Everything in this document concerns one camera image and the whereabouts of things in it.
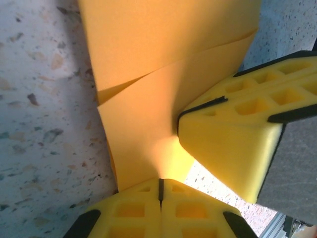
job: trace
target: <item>black rubber pad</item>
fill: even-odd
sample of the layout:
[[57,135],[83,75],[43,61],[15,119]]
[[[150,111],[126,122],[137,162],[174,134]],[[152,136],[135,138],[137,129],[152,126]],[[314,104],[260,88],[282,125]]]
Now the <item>black rubber pad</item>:
[[80,215],[63,238],[88,238],[101,212],[91,210]]
[[223,215],[237,238],[258,238],[243,217],[232,212],[224,212]]

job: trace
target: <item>orange paper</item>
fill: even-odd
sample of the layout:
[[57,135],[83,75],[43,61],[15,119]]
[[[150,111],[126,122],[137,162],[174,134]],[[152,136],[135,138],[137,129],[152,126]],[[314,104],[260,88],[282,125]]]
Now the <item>orange paper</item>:
[[119,191],[155,177],[185,180],[194,159],[179,143],[177,116],[237,70],[253,36],[165,66],[98,107]]
[[177,60],[246,37],[259,0],[79,0],[99,103]]

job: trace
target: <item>square hole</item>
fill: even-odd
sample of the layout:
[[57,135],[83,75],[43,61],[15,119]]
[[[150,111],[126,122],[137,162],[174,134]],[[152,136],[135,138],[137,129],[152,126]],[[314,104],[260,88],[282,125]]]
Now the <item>square hole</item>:
[[310,66],[311,64],[308,62],[291,62],[287,65],[282,66],[278,70],[282,71],[285,74],[290,74],[302,70],[304,68],[308,68]]
[[144,217],[145,206],[143,203],[121,203],[115,212],[116,217]]
[[303,85],[303,88],[309,91],[310,93],[317,95],[317,81],[306,83]]
[[294,89],[285,89],[283,91],[273,93],[271,94],[271,97],[279,105],[294,103],[304,99],[304,97]]
[[112,227],[107,238],[144,238],[145,229],[139,227]]
[[276,80],[278,78],[278,75],[273,72],[265,72],[259,75],[255,75],[253,76],[253,78],[257,83],[261,84]]
[[228,86],[226,86],[225,90],[228,93],[234,93],[237,91],[240,91],[242,89],[246,89],[246,88],[251,88],[252,87],[252,83],[247,81],[247,80],[243,80],[237,83],[232,83],[229,84]]
[[207,218],[204,204],[198,202],[183,202],[176,206],[176,217],[180,218]]
[[240,115],[250,115],[254,113],[263,112],[269,109],[267,102],[264,99],[257,98],[236,105],[235,110]]
[[215,229],[208,228],[184,228],[183,238],[217,238]]

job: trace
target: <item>speckled floor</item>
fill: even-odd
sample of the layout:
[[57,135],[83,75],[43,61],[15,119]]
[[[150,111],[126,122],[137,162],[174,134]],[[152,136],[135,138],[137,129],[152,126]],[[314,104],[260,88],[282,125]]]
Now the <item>speckled floor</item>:
[[[76,0],[0,1],[0,237],[62,237],[115,191]],[[244,68],[317,37],[315,0],[264,0]],[[186,183],[238,207],[259,235],[274,216],[198,163]]]

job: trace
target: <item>gray foam pad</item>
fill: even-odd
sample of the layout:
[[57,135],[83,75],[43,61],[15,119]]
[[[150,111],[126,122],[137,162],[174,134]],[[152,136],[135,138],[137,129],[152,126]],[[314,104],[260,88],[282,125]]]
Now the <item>gray foam pad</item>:
[[317,117],[286,124],[257,203],[317,224]]

